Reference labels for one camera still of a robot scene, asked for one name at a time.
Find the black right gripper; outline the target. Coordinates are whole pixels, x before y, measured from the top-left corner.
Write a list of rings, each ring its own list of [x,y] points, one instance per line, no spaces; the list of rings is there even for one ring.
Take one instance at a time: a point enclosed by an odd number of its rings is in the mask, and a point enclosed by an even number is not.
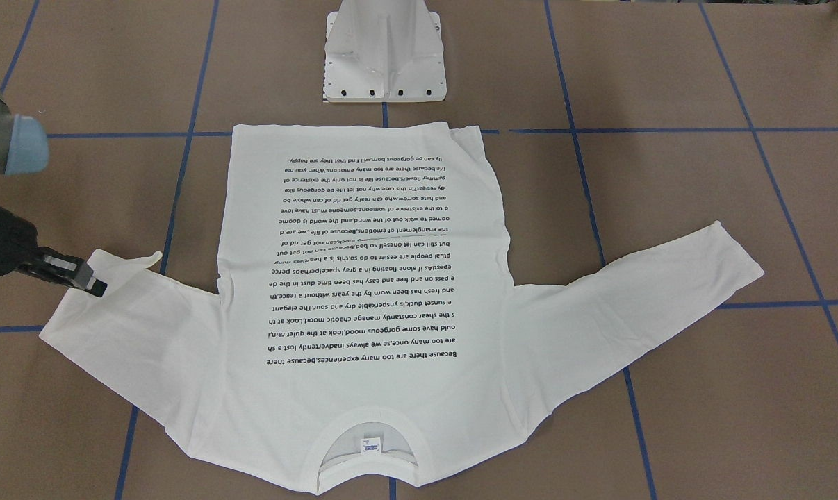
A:
[[[37,228],[0,208],[0,276],[13,270],[88,292],[93,297],[102,297],[107,288],[85,260],[66,254],[43,255],[37,245]]]

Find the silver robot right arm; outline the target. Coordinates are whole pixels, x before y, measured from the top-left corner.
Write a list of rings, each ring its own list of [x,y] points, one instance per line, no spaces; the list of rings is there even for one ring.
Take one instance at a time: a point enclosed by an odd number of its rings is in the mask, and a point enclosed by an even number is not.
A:
[[[0,175],[39,173],[48,160],[47,134],[41,123],[10,112],[0,91]],[[107,288],[83,259],[40,246],[37,228],[0,206],[0,276],[11,272],[80,289],[94,297],[102,297]]]

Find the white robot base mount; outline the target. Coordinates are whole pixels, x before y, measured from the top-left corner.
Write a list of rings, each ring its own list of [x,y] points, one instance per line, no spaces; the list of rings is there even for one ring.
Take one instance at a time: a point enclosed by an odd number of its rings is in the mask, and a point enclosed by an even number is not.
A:
[[[439,25],[423,1],[342,2],[327,15],[324,101],[443,101]]]

